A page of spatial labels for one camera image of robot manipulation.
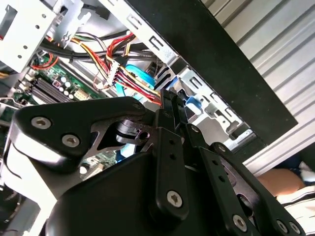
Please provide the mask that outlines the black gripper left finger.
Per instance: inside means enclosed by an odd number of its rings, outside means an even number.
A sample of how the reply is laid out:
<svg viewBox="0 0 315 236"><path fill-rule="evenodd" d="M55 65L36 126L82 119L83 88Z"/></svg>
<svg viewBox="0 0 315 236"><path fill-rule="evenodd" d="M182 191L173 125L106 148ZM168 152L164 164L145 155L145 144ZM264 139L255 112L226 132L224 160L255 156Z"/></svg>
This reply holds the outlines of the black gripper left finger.
<svg viewBox="0 0 315 236"><path fill-rule="evenodd" d="M161 92L155 112L132 97L29 106L18 110L9 131L10 147L51 171L69 174L84 159L136 145L122 162L151 161L149 210L156 220L183 221L189 213L180 128L187 123L183 101Z"/></svg>

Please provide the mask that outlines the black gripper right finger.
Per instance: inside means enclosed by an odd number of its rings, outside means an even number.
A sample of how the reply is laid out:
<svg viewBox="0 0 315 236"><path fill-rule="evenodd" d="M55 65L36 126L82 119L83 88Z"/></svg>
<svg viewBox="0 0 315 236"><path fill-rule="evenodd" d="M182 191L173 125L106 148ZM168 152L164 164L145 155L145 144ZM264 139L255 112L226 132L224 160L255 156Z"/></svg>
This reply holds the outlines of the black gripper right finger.
<svg viewBox="0 0 315 236"><path fill-rule="evenodd" d="M220 236L304 236L306 233L269 190L222 143L206 144L188 123L182 99L170 94L175 130L183 135L186 161L209 182L214 225Z"/></svg>

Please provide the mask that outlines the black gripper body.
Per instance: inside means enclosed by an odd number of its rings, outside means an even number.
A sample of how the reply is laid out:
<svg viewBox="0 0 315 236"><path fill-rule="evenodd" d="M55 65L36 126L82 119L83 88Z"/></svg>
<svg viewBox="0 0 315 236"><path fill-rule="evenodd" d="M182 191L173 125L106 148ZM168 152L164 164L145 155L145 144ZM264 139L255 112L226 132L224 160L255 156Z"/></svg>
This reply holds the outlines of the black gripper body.
<svg viewBox="0 0 315 236"><path fill-rule="evenodd" d="M146 154L109 168L72 187L55 204L48 236L230 236L233 215L220 207L203 173L183 168L189 214L171 226L154 220L155 163Z"/></svg>

